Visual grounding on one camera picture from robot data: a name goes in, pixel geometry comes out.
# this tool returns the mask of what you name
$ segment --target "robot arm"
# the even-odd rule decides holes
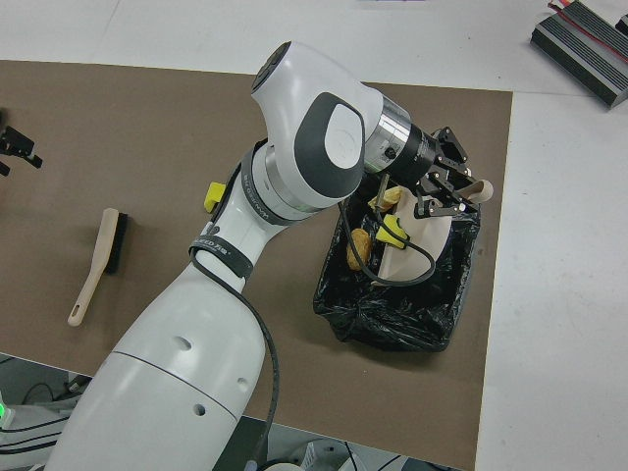
[[[47,471],[211,469],[264,358],[260,328],[233,295],[264,245],[350,196],[365,170],[418,191],[438,163],[436,137],[305,45],[282,45],[255,78],[252,96],[268,140],[244,156],[227,201],[194,243],[202,270],[188,265],[114,347]],[[430,190],[452,194],[455,185]]]

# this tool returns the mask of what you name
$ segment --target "trash bag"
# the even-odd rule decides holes
[[[378,224],[369,199],[358,190],[348,201],[347,216],[352,230],[361,227],[375,240]],[[384,288],[348,268],[339,218],[314,294],[314,312],[329,321],[341,341],[392,351],[444,350],[462,312],[480,219],[479,212],[452,218],[445,248],[428,280],[409,288]],[[376,241],[367,264],[374,273],[383,254],[384,244]]]

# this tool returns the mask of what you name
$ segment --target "cardboard sheet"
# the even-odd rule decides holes
[[[225,181],[265,136],[252,77],[140,68],[0,62],[5,122],[37,145],[41,170],[11,157],[0,179],[0,351],[93,374],[142,309],[187,262]],[[450,126],[475,175],[490,180],[477,263],[443,353],[386,353],[336,340],[311,299],[338,211],[283,232],[245,289],[282,363],[281,424],[449,466],[474,466],[511,93],[376,84],[432,131]],[[131,216],[117,275],[83,325],[70,314],[89,270],[102,210]],[[247,413],[264,417],[265,369]]]

